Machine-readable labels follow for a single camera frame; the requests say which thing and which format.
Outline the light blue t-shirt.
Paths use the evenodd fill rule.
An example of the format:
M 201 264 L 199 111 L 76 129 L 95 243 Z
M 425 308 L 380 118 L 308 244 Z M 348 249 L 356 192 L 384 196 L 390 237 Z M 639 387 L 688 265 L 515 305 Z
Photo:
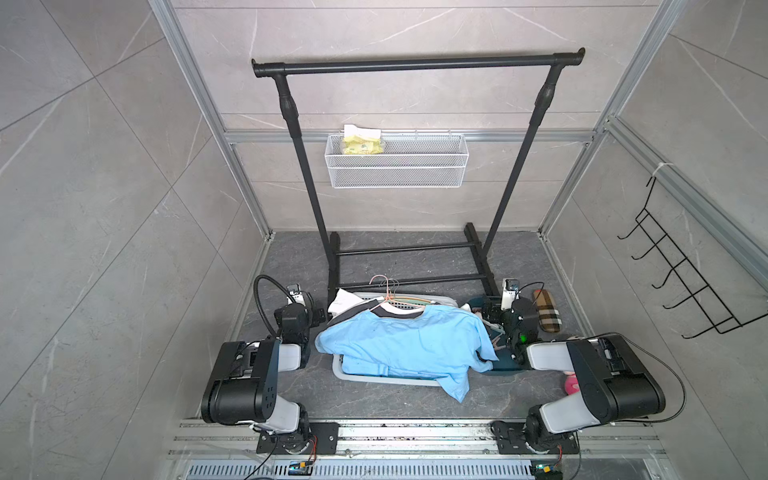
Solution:
M 318 334 L 315 347 L 350 360 L 347 373 L 433 379 L 458 402 L 469 392 L 468 372 L 488 372 L 497 359 L 482 320 L 444 305 L 405 318 L 364 312 Z

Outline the pink wire hanger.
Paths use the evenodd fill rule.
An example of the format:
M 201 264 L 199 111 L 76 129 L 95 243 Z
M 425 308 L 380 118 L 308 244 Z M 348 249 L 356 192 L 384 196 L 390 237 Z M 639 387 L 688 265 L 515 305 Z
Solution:
M 396 287 L 399 285 L 398 281 L 386 275 L 374 275 L 369 280 L 368 285 L 371 287 L 377 286 L 384 290 L 383 296 L 376 298 L 376 303 L 371 307 L 371 310 L 378 309 L 388 314 L 404 316 L 406 314 L 420 313 L 429 305 L 428 302 L 420 298 L 398 297 L 396 294 Z

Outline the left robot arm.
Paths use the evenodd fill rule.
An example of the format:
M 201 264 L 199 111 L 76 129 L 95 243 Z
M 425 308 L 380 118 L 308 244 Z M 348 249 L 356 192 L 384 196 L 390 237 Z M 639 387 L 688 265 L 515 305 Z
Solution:
M 263 282 L 278 289 L 287 303 L 269 320 L 259 297 Z M 325 308 L 311 293 L 289 289 L 260 274 L 252 285 L 257 312 L 268 335 L 255 341 L 221 345 L 202 394 L 200 415 L 208 424 L 246 426 L 266 436 L 275 448 L 289 454 L 310 451 L 319 441 L 312 432 L 307 409 L 278 394 L 278 377 L 307 366 L 311 330 L 327 320 Z

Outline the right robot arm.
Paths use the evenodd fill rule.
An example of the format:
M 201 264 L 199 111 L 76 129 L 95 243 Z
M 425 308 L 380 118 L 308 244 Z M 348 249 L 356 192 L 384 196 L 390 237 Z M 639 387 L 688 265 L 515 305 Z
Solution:
M 664 422 L 665 393 L 639 357 L 643 348 L 624 335 L 544 341 L 536 299 L 520 296 L 513 280 L 497 296 L 470 300 L 468 308 L 489 331 L 498 357 L 495 374 L 558 371 L 575 381 L 565 397 L 531 407 L 522 421 L 492 421 L 500 453 L 576 453 L 583 429 L 616 421 Z

